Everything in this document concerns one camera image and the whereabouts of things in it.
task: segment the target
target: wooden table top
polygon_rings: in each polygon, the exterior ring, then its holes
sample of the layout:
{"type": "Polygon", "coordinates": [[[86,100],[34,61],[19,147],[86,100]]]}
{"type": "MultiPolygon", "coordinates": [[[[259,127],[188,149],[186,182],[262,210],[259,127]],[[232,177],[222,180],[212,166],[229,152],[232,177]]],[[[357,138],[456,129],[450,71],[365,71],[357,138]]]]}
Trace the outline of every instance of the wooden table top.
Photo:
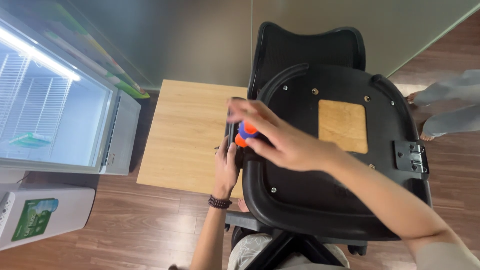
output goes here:
{"type": "MultiPolygon", "coordinates": [[[[164,80],[137,183],[210,194],[229,97],[247,88],[164,80]]],[[[242,198],[241,172],[232,197],[242,198]]]]}

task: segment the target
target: fridge door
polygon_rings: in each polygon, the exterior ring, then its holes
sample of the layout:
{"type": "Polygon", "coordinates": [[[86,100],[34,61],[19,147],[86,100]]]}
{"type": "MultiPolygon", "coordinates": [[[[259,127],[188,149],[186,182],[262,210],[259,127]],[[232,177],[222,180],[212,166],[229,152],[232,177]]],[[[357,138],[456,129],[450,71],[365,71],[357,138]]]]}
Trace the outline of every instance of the fridge door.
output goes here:
{"type": "Polygon", "coordinates": [[[0,10],[0,166],[99,173],[118,90],[0,10]]]}

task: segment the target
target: green label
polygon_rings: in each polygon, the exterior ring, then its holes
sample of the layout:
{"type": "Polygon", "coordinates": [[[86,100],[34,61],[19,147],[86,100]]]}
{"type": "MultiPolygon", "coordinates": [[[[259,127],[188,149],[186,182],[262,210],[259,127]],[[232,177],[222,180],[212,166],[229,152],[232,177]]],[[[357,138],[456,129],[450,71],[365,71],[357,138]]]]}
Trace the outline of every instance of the green label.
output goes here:
{"type": "Polygon", "coordinates": [[[58,205],[59,201],[55,198],[25,201],[12,242],[43,234],[58,205]]]}

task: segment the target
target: glass door fridge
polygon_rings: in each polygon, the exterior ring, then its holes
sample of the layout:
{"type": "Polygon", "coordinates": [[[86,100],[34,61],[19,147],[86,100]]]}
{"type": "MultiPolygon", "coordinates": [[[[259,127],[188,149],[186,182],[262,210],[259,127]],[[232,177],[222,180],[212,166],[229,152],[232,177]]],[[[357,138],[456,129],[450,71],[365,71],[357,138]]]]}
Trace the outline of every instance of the glass door fridge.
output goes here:
{"type": "Polygon", "coordinates": [[[128,174],[140,105],[0,11],[0,166],[128,174]]]}

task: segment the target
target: office chair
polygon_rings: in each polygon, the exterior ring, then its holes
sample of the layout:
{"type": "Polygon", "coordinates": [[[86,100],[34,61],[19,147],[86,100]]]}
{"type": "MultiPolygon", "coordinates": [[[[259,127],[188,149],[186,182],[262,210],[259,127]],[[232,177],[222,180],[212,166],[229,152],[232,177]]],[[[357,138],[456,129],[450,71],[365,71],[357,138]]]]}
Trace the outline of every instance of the office chair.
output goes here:
{"type": "MultiPolygon", "coordinates": [[[[407,104],[389,80],[364,70],[363,40],[354,28],[296,35],[267,22],[260,26],[247,97],[315,137],[320,100],[362,105],[368,151],[350,154],[431,206],[426,151],[407,104]]],[[[237,128],[227,124],[230,141],[237,128]]],[[[232,247],[250,233],[273,237],[247,269],[273,269],[293,252],[313,263],[342,266],[322,243],[347,244],[350,253],[365,255],[367,241],[399,240],[325,172],[280,168],[249,147],[239,148],[236,164],[243,168],[250,212],[227,212],[226,230],[236,226],[232,247]]]]}

